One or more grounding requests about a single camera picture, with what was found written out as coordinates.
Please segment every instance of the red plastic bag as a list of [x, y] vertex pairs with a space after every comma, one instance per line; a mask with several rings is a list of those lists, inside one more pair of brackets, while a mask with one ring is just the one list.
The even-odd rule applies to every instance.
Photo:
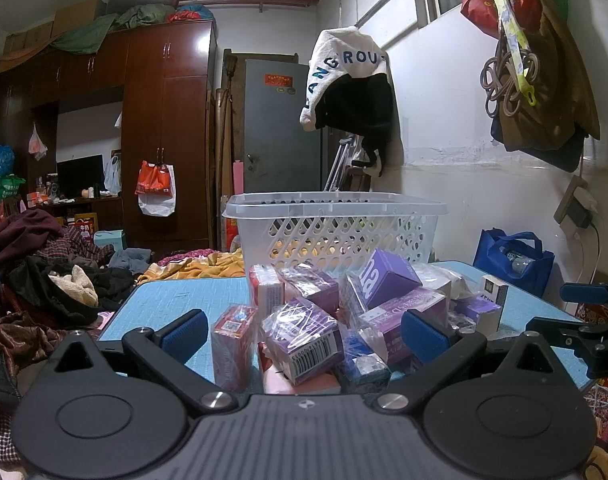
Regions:
[[166, 22], [184, 22], [186, 20], [203, 20], [201, 14], [196, 10], [180, 10], [166, 18]]
[[[540, 30], [542, 3], [540, 0], [509, 0], [515, 17], [524, 31], [535, 33]], [[462, 14], [479, 30], [499, 38], [497, 7], [494, 0], [462, 0]]]
[[135, 194], [155, 193], [173, 196], [171, 187], [171, 174], [165, 164], [150, 164], [142, 161], [139, 177], [135, 187]]

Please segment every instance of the plaid blanket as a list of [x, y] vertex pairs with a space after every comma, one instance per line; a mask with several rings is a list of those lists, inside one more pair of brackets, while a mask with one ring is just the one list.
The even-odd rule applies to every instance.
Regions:
[[48, 235], [46, 244], [34, 254], [49, 264], [68, 262], [78, 256], [94, 261], [98, 266], [103, 266], [108, 264], [114, 252], [112, 245], [97, 247], [85, 240], [78, 228], [70, 226], [65, 229], [62, 237]]

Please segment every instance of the brown bag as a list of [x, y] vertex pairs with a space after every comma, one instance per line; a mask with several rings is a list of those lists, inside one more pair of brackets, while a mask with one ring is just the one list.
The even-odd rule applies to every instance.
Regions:
[[[542, 2], [542, 21], [535, 34], [525, 31], [539, 59], [534, 82], [537, 104], [520, 95], [520, 110], [510, 117], [498, 107], [506, 150], [557, 150], [575, 133], [575, 123], [595, 139], [600, 123], [591, 84], [575, 40], [559, 16], [554, 0]], [[500, 80], [510, 77], [503, 72]]]

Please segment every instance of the desk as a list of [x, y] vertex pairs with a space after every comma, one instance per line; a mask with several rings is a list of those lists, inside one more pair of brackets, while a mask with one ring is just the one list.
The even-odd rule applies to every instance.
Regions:
[[[439, 265], [455, 270], [476, 282], [479, 282], [484, 274], [481, 270], [460, 262], [440, 262]], [[140, 326], [149, 326], [158, 330], [191, 308], [202, 309], [209, 318], [209, 324], [213, 324], [230, 304], [247, 303], [248, 300], [245, 278], [169, 280], [145, 283], [133, 291], [101, 334], [100, 340], [121, 339], [126, 332]], [[517, 287], [510, 286], [502, 314], [501, 328], [521, 332], [526, 323], [535, 316], [573, 319], [551, 304], [531, 296]], [[589, 380], [586, 377], [584, 362], [576, 358], [571, 350], [562, 348], [554, 350], [575, 384], [579, 388], [585, 387]], [[186, 365], [209, 381], [213, 381], [210, 341], [193, 355]], [[254, 366], [255, 372], [249, 391], [261, 392], [256, 357]]]

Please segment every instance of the orange plastic bag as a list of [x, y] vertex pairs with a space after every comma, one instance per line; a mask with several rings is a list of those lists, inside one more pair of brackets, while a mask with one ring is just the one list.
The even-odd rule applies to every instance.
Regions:
[[[520, 27], [531, 34], [540, 30], [542, 3], [540, 0], [509, 0]], [[479, 30], [499, 38], [497, 7], [494, 0], [462, 0], [461, 11]]]
[[150, 164], [142, 161], [139, 177], [135, 187], [135, 194], [154, 193], [173, 196], [171, 188], [171, 174], [165, 164]]

